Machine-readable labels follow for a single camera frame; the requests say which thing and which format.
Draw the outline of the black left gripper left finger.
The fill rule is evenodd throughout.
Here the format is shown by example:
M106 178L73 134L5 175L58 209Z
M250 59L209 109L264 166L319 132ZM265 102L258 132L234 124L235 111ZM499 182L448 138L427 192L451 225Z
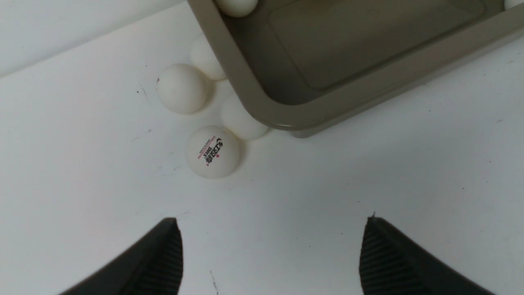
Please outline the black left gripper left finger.
M133 246L64 295L177 295L183 246L176 218L161 220Z

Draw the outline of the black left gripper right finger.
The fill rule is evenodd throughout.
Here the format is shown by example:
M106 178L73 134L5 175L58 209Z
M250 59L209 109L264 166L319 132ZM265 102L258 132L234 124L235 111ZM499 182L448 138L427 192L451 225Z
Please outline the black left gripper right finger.
M365 295L489 295L381 217L368 218L359 259Z

